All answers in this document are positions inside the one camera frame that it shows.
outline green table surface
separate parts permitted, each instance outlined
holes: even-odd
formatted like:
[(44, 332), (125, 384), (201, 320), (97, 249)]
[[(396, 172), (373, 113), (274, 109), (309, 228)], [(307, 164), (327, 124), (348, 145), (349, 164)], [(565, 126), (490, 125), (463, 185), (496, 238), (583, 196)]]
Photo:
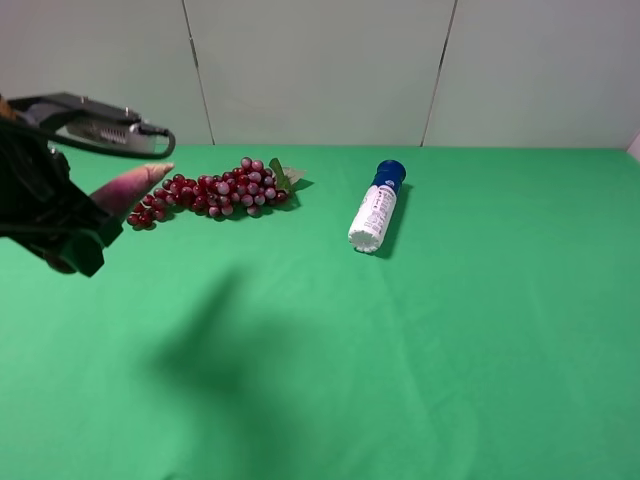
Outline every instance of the green table surface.
[[(640, 478), (640, 168), (611, 150), (181, 147), (300, 207), (129, 228), (92, 279), (0, 242), (0, 478)], [(137, 163), (69, 152), (87, 192)], [(408, 176), (379, 255), (347, 230)]]

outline white bottle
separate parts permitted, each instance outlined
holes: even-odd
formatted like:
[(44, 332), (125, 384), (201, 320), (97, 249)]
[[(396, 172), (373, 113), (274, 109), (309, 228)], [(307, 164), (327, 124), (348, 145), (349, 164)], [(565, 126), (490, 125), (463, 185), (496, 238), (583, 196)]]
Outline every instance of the white bottle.
[(373, 253), (382, 245), (406, 175), (402, 164), (395, 160), (378, 165), (373, 183), (349, 228), (349, 242), (359, 252)]

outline blue bottle cap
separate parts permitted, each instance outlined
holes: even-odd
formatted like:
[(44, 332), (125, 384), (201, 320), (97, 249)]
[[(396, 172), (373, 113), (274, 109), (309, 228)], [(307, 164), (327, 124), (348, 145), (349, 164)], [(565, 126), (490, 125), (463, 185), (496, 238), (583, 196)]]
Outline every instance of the blue bottle cap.
[(378, 165), (378, 171), (373, 179), (372, 185), (380, 187), (387, 185), (397, 195), (402, 186), (402, 182), (407, 176), (404, 166), (396, 160), (385, 160)]

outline cable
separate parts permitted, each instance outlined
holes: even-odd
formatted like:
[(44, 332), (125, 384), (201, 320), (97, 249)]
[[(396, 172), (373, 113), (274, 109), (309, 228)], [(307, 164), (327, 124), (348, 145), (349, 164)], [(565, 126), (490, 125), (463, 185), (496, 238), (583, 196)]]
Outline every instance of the cable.
[(144, 124), (142, 124), (140, 128), (141, 133), (145, 135), (161, 135), (169, 139), (169, 144), (167, 145), (167, 148), (164, 150), (164, 152), (140, 153), (140, 152), (131, 152), (128, 150), (118, 150), (118, 149), (112, 149), (107, 147), (101, 147), (99, 145), (92, 145), (90, 143), (81, 142), (79, 140), (65, 137), (63, 135), (58, 135), (55, 132), (47, 132), (46, 130), (41, 130), (31, 125), (17, 123), (13, 120), (7, 120), (6, 118), (0, 116), (0, 129), (2, 130), (8, 130), (14, 133), (29, 135), (29, 136), (40, 138), (43, 140), (48, 140), (50, 142), (56, 142), (61, 145), (66, 145), (68, 147), (85, 150), (87, 152), (97, 153), (99, 155), (109, 155), (112, 157), (122, 157), (122, 158), (137, 158), (140, 160), (162, 160), (163, 158), (167, 158), (169, 155), (171, 155), (176, 148), (175, 135), (167, 129), (153, 127), (151, 125), (144, 125), (144, 128), (142, 128), (143, 125)]

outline grape bunch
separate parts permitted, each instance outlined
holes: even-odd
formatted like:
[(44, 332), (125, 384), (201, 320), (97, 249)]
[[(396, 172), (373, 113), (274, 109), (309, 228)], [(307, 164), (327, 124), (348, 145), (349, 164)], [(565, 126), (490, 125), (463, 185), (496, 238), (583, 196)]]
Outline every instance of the grape bunch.
[(127, 223), (137, 229), (151, 228), (154, 221), (164, 221), (170, 209), (188, 208), (192, 212), (224, 218), (235, 209), (244, 208), (252, 217), (261, 213), (265, 204), (285, 203), (288, 194), (278, 190), (270, 168), (260, 160), (244, 157), (240, 167), (219, 175), (201, 175), (198, 180), (176, 174), (162, 182), (138, 203), (127, 217)]

